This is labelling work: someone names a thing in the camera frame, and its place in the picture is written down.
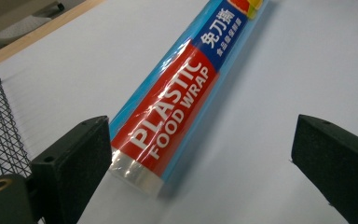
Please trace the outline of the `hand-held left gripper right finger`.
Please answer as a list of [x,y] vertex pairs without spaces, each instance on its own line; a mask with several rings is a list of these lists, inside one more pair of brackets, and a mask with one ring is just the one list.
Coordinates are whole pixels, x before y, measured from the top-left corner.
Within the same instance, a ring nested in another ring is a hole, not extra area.
[[291,157],[325,199],[350,224],[358,224],[358,136],[300,115]]

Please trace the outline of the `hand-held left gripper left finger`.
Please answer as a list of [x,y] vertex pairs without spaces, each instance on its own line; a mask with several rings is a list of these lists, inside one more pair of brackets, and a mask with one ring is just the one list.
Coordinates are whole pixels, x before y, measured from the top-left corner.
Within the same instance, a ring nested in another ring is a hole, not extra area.
[[34,182],[47,224],[76,224],[112,161],[108,117],[77,124],[34,158]]

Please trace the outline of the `plastic wrap roll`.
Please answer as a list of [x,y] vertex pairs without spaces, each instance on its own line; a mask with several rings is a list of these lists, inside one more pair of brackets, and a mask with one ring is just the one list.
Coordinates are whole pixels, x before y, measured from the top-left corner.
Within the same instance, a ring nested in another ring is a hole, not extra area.
[[209,0],[111,121],[113,175],[160,192],[268,2]]

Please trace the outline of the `grey mesh chair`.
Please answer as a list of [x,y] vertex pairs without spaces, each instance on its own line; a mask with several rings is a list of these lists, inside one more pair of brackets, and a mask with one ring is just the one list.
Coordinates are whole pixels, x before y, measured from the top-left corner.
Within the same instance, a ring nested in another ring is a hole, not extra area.
[[52,20],[52,16],[54,14],[63,12],[64,10],[65,6],[62,3],[59,3],[56,11],[49,8],[10,25],[6,29],[0,31],[0,48],[20,39],[21,37],[48,23]]

